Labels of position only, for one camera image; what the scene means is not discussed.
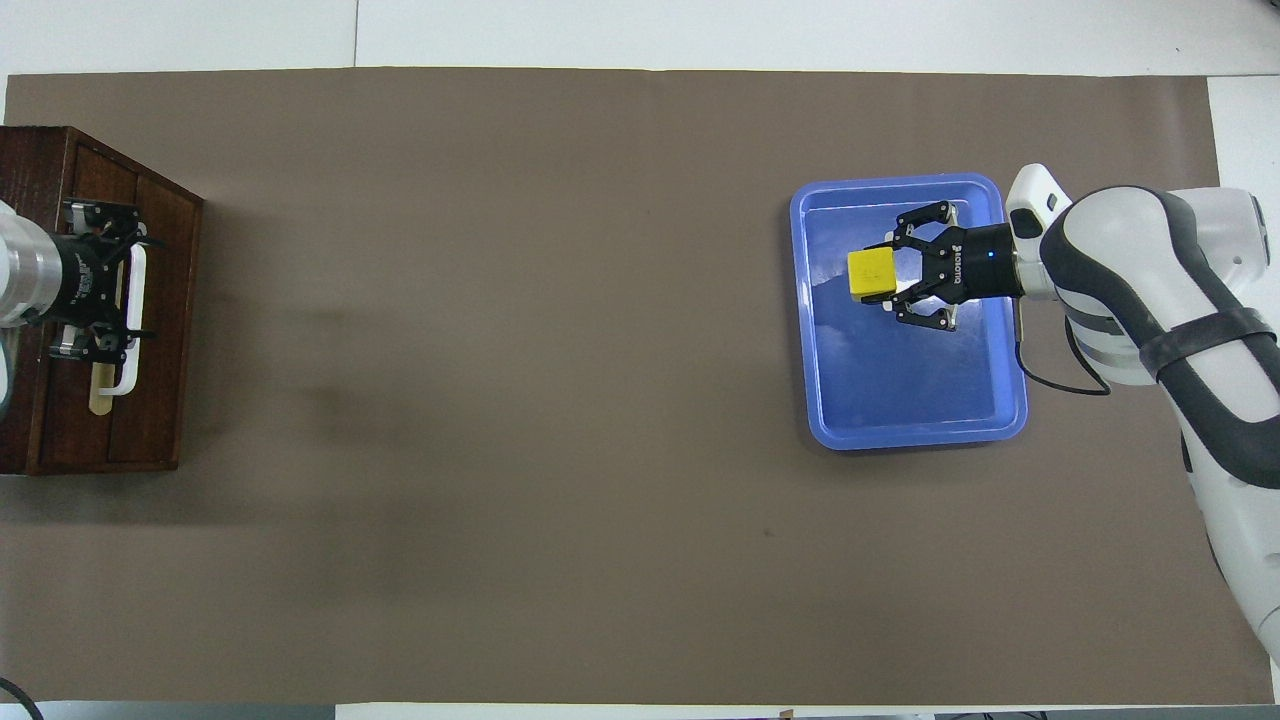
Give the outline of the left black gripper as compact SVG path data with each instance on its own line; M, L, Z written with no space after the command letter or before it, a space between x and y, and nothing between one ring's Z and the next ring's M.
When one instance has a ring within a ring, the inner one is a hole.
M44 314L58 336L50 357L122 365L129 348L157 333L137 328L114 302L116 269L133 247L165 249L151 236L136 205L64 199L61 215L74 234L54 234L61 264L58 293Z

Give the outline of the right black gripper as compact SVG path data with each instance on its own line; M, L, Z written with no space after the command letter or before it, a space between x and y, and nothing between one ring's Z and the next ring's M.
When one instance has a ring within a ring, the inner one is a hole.
M931 287L909 286L878 296L881 307L899 324L950 333L957 329L959 304L1025 295L1018 277L1011 225L957 227L957 209L951 201L929 202L897 214L884 246L941 255L940 270L945 273L938 286L938 297L945 302Z

